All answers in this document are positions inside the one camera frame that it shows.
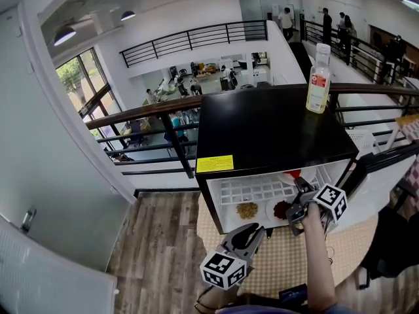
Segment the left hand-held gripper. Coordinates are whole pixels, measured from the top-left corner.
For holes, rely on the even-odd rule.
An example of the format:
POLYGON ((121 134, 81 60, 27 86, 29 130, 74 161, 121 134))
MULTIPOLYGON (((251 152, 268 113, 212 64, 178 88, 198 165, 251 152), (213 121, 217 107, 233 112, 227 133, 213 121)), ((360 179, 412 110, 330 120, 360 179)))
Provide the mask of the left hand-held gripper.
POLYGON ((264 226, 245 224, 229 232, 221 245, 210 251, 200 264, 204 282, 228 290, 241 285, 253 271, 253 257, 265 237, 264 226))

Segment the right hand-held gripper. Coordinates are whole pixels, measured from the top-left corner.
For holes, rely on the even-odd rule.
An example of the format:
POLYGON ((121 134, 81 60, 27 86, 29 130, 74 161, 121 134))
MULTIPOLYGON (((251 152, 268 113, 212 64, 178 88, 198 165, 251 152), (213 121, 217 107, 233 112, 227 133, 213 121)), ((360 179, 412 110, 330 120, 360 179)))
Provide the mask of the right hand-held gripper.
POLYGON ((294 183, 299 193, 286 211, 289 224, 300 222, 307 215, 310 203, 318 204, 327 218, 332 218, 334 224, 338 224, 348 206, 345 191, 330 184, 315 189, 303 177, 297 177, 294 183))

